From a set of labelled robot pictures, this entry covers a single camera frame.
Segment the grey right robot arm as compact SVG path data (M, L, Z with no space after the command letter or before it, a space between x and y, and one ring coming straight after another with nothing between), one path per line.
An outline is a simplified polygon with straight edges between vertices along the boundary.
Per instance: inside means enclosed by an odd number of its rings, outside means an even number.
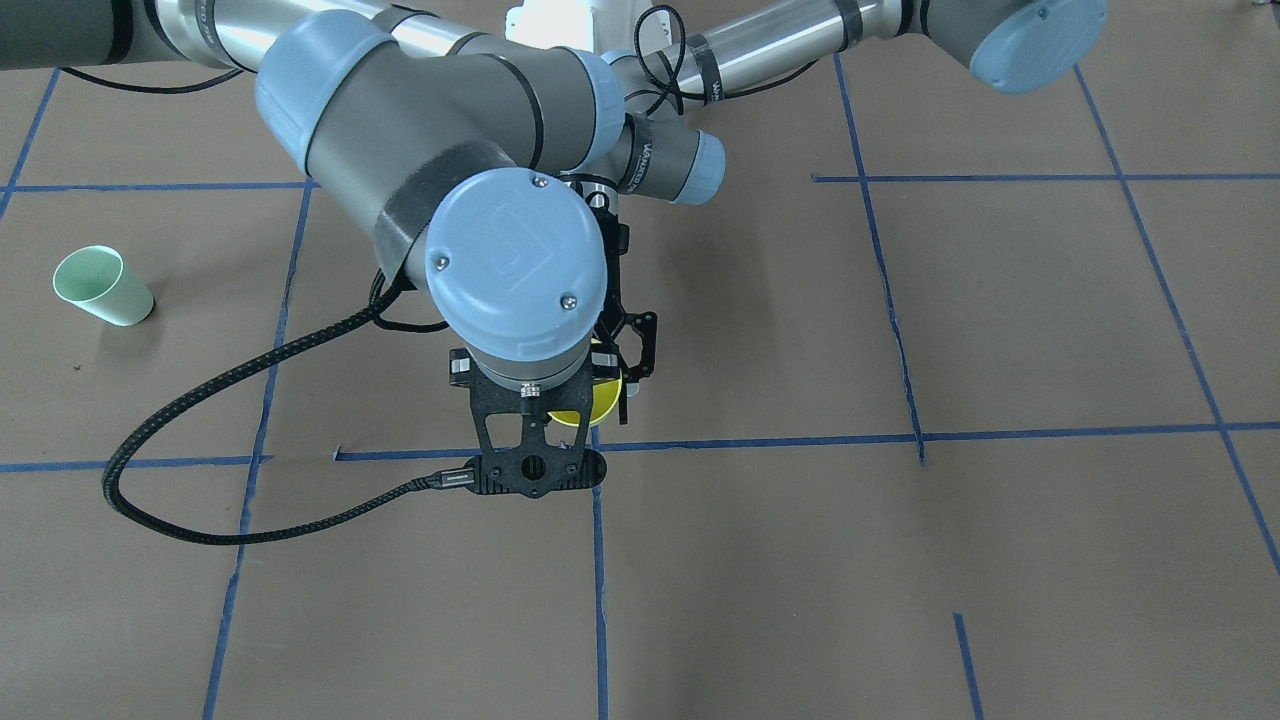
M566 183L620 141L620 78L385 1L5 1L3 68L192 61L253 77L257 113L430 293L470 370L547 392L588 369L602 233Z

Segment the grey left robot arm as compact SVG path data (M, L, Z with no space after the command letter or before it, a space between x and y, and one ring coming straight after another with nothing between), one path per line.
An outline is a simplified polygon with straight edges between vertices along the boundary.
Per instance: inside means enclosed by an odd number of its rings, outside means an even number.
M611 183L617 193L654 195L659 129L678 129L692 104L710 106L777 88L824 56L868 38L918 35L1001 94L1050 85L1071 69L1102 33L1105 1L777 1L704 33L689 33L678 12L660 8L675 26L666 47L644 49L634 22L627 47L604 60L620 70L628 115L622 147L627 167Z

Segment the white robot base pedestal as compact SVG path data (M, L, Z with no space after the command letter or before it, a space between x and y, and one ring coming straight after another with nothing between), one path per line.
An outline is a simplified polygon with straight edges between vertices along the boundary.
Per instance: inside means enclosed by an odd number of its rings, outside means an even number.
M530 47L600 54L631 45L650 1L525 1L506 13L506 38Z

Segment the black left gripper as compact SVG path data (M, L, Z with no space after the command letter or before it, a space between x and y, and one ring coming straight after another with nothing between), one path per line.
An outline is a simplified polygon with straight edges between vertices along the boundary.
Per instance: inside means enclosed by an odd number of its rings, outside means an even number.
M623 388L620 393L618 423L628 424L628 401L639 389L641 380L652 375L657 364L658 316L653 311L630 313L625 309L621 293L620 259L628 251L630 228L621 223L614 199L609 187L602 183L577 179L575 191L590 209L602 233L605 256L605 300L596 316L593 337L605 346L618 351L618 338L630 329L640 338L639 361L628 363L620 356L620 379Z

